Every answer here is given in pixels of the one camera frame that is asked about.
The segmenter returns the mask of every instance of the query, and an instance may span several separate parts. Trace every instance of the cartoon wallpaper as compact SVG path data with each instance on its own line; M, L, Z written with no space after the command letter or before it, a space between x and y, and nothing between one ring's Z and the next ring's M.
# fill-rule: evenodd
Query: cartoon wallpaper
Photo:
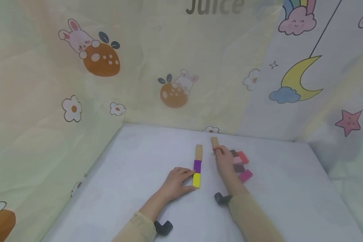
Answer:
M358 168L363 231L363 0L190 8L0 2L0 242L40 241L126 122L309 142Z

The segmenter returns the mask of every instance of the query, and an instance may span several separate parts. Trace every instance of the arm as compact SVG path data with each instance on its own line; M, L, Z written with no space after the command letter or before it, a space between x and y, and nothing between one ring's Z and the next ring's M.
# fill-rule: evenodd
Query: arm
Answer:
M233 155L225 146L213 148L220 176L233 196L229 203L234 221L248 242L284 242L273 222L262 211L253 196L238 179L233 168Z
M183 182L195 171L176 167L161 188L154 193L138 212L121 229L112 242L152 242L156 236L154 222L161 210L170 201L195 190L194 186L183 186Z

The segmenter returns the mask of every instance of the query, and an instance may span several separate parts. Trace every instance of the black object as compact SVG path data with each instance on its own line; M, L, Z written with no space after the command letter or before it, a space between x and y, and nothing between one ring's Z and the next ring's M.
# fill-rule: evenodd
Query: black object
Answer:
M229 202L231 201L233 196L228 195L228 196L223 197L222 193L216 193L214 198L215 198L215 201L216 201L217 204L227 205L227 204L229 204Z
M173 225L169 221L165 222L164 225L161 225L158 221L156 221L154 224L156 232L159 235L167 236L169 232L171 232L171 230L173 229Z
M240 163L240 164L234 164L234 170L237 173L243 173L245 171L245 167L243 166L242 163Z
M235 150L230 150L230 152L233 154L234 157L238 157L239 156Z

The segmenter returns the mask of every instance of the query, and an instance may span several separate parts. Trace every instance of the small star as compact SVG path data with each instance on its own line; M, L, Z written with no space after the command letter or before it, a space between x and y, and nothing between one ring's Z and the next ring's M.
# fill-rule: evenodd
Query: small star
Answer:
M344 135L347 137L352 130L360 130L360 124L358 123L358 119L362 111L357 112L356 114L351 114L346 110L342 110L342 120L335 123L336 126L344 128Z
M278 64L276 64L276 62L274 62L273 64L270 65L272 67L272 70L274 67L278 66Z

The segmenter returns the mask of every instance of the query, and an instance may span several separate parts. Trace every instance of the yellow block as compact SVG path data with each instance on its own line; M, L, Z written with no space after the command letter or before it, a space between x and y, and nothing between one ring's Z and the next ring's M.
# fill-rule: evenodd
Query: yellow block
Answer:
M195 173L192 178L192 186L200 188L200 173Z

